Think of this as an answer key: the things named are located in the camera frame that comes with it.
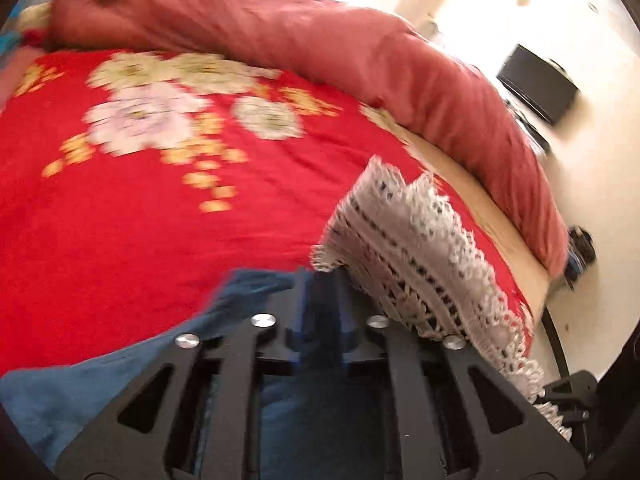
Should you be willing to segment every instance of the lace trim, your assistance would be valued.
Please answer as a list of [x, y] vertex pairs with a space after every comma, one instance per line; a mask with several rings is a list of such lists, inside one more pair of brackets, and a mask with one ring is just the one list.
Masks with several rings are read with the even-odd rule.
[[[388, 316], [423, 337], [463, 335], [530, 402], [542, 392], [543, 371], [526, 357], [522, 320], [507, 308], [493, 267], [430, 173], [406, 186], [396, 168], [373, 157], [336, 208], [311, 262], [325, 271], [347, 265]], [[561, 427], [557, 409], [545, 413]]]

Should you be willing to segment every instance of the bed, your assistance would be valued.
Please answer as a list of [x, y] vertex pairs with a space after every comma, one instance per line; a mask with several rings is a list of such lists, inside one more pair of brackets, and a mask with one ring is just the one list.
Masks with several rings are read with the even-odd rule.
[[566, 229], [478, 71], [334, 0], [140, 1], [53, 0], [52, 52], [2, 72], [0, 375], [155, 336], [238, 267], [308, 267], [375, 155], [433, 171], [528, 352]]

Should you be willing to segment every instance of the triangular cutout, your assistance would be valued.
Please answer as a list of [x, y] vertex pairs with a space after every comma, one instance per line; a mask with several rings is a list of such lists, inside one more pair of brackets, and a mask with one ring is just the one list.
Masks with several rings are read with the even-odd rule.
[[469, 376], [476, 388], [489, 431], [499, 434], [519, 426], [522, 412], [477, 367], [469, 368]]
[[122, 410], [118, 415], [118, 423], [140, 433], [149, 433], [154, 428], [164, 392], [173, 373], [173, 366], [162, 368]]

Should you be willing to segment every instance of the red bedspread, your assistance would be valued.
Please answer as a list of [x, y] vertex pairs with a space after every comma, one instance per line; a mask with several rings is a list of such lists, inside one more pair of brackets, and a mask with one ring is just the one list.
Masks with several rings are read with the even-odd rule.
[[480, 181], [552, 277], [564, 269], [566, 227], [500, 96], [398, 16], [336, 0], [52, 0], [50, 38], [69, 47], [219, 52], [386, 108]]
[[[84, 135], [83, 117], [109, 99], [86, 80], [110, 55], [40, 58], [0, 116], [0, 375], [156, 335], [197, 312], [236, 267], [307, 266], [373, 154], [407, 181], [421, 171], [354, 98], [286, 72], [257, 79], [246, 94], [288, 103], [302, 121], [299, 138], [258, 138], [230, 111], [239, 95], [216, 94], [188, 114], [198, 142], [103, 153]], [[520, 314], [509, 269], [442, 187]]]

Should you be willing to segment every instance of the white wall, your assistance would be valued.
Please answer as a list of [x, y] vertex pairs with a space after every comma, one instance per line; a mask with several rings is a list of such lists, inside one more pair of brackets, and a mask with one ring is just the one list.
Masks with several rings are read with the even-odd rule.
[[558, 207], [592, 232], [598, 264], [548, 307], [569, 368], [600, 376], [640, 317], [640, 59], [590, 10], [598, 0], [515, 1], [450, 0], [438, 23], [446, 47], [488, 75], [519, 42], [580, 89], [554, 131], [536, 124], [555, 153], [544, 167]]

